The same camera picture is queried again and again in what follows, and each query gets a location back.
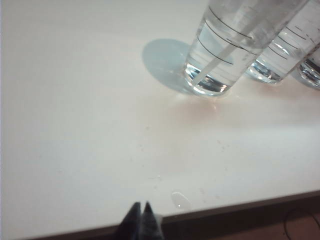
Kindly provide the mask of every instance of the drinking glass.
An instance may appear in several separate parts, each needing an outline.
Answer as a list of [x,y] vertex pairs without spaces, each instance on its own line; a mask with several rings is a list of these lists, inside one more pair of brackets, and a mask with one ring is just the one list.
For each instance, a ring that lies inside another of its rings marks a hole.
[[304,83],[314,89],[320,90],[320,48],[297,66]]
[[320,42],[320,0],[310,0],[251,64],[247,74],[277,84]]
[[307,0],[210,0],[184,65],[200,95],[225,93]]

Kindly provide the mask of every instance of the glass of water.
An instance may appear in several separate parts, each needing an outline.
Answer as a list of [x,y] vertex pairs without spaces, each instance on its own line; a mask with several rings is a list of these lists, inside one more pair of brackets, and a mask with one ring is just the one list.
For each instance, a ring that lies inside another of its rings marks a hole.
[[320,48],[311,54],[306,60],[297,66],[303,82],[314,88],[320,90]]
[[200,95],[225,93],[307,0],[210,0],[184,65]]
[[279,83],[320,42],[320,0],[310,0],[251,64],[247,74]]

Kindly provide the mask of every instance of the water spill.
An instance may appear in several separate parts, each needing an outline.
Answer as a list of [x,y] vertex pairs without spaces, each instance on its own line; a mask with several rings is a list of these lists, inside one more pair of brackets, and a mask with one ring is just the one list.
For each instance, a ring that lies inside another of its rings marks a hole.
[[180,191],[178,191],[178,190],[173,191],[171,193],[171,199],[177,209],[181,209],[181,210],[190,210],[191,209],[190,201]]

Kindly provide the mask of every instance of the table surface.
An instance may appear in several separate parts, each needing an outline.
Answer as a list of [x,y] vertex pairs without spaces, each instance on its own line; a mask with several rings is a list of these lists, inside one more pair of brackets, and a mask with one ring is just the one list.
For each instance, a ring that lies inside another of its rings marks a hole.
[[1,239],[320,190],[320,91],[182,87],[206,4],[2,1]]

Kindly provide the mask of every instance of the measurement line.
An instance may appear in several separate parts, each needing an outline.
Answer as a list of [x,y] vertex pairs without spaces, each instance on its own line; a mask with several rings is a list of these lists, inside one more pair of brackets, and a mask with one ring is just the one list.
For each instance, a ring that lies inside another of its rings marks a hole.
[[299,28],[299,27],[297,27],[297,26],[294,26],[296,29],[299,29],[301,32],[303,32],[302,30],[301,30],[301,28]]
[[270,49],[272,52],[274,52],[275,54],[279,55],[280,57],[284,58],[285,60],[288,60],[288,58],[281,56],[279,53],[277,53],[275,50],[273,50],[271,47],[268,46],[268,49]]
[[199,37],[198,37],[198,36],[197,36],[196,38],[198,39],[198,41],[199,41],[199,43],[201,44],[201,46],[202,46],[205,50],[207,50],[210,54],[212,54],[213,56],[215,56],[217,59],[219,59],[219,60],[221,60],[221,61],[225,62],[226,64],[231,64],[231,65],[233,65],[233,63],[232,63],[232,62],[228,62],[228,61],[223,60],[222,58],[220,58],[220,57],[218,57],[218,56],[214,55],[211,51],[209,51],[209,49],[207,49],[207,48],[203,45],[203,43],[200,41],[200,39],[199,39]]
[[293,34],[297,35],[298,37],[302,38],[303,40],[306,40],[303,36],[300,36],[298,33],[292,31],[290,28],[288,28],[287,26],[285,27],[286,29],[288,29],[290,32],[292,32]]
[[286,44],[290,45],[291,47],[298,49],[296,46],[293,46],[292,44],[288,43],[286,40],[284,40],[282,37],[278,36],[282,41],[284,41]]
[[218,33],[216,33],[216,32],[209,26],[209,24],[207,23],[207,20],[206,20],[206,19],[204,20],[204,22],[205,22],[205,24],[208,26],[208,28],[210,28],[210,30],[211,30],[215,35],[217,35],[219,38],[221,38],[222,40],[224,40],[226,43],[231,44],[232,46],[235,46],[236,48],[245,50],[246,52],[248,52],[248,53],[250,53],[250,54],[253,54],[253,55],[258,56],[258,54],[255,54],[255,53],[250,52],[250,51],[248,51],[247,49],[245,49],[245,48],[243,48],[243,47],[241,47],[241,46],[237,46],[237,45],[233,44],[233,43],[231,42],[231,40],[229,40],[229,39],[228,39],[229,41],[225,40],[222,36],[220,36]]
[[245,34],[243,34],[243,33],[241,33],[241,32],[239,32],[239,31],[237,31],[237,30],[235,30],[235,29],[233,29],[232,27],[230,27],[228,24],[226,24],[226,23],[224,23],[217,15],[215,15],[215,13],[214,13],[214,11],[212,11],[212,9],[211,9],[211,7],[209,6],[209,9],[210,9],[210,11],[212,12],[212,14],[221,22],[221,23],[223,23],[225,26],[227,26],[228,28],[230,28],[230,29],[232,29],[233,31],[235,31],[236,33],[238,33],[238,34],[240,34],[240,35],[242,35],[242,36],[244,36],[244,37],[246,37],[246,38],[249,38],[249,39],[252,39],[252,37],[250,37],[250,36],[247,36],[247,35],[245,35]]

